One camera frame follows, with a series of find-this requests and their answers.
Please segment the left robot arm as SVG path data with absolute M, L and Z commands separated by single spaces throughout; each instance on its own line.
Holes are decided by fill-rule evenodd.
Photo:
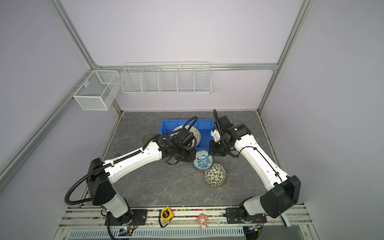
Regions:
M 88 173 L 76 181 L 66 193 L 65 203 L 78 205 L 92 202 L 94 206 L 101 206 L 107 211 L 106 225 L 109 223 L 115 223 L 117 226 L 131 224 L 135 215 L 126 199 L 117 192 L 113 184 L 128 173 L 161 159 L 174 158 L 177 163 L 192 162 L 197 152 L 195 148 L 197 139 L 190 130 L 197 121 L 198 117 L 194 116 L 180 129 L 154 135 L 141 148 L 120 157 L 105 161 L 99 158 L 93 160 Z M 70 199 L 72 193 L 83 182 L 87 183 L 90 197 L 72 201 Z

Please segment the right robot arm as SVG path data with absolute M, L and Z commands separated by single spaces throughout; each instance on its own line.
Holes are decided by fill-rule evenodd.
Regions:
M 265 153 L 255 137 L 244 124 L 233 125 L 228 117 L 219 117 L 213 110 L 214 124 L 211 131 L 213 140 L 209 143 L 211 156 L 243 156 L 258 174 L 266 193 L 260 197 L 250 197 L 239 204 L 238 219 L 250 223 L 254 217 L 267 214 L 283 224 L 291 226 L 285 211 L 299 200 L 301 181 L 297 176 L 289 176 Z

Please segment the blue patterned bowl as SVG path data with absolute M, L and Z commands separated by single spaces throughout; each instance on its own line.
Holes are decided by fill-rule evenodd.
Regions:
M 209 155 L 207 150 L 197 150 L 195 159 L 192 161 L 193 167 L 198 171 L 207 171 L 214 164 L 214 157 Z

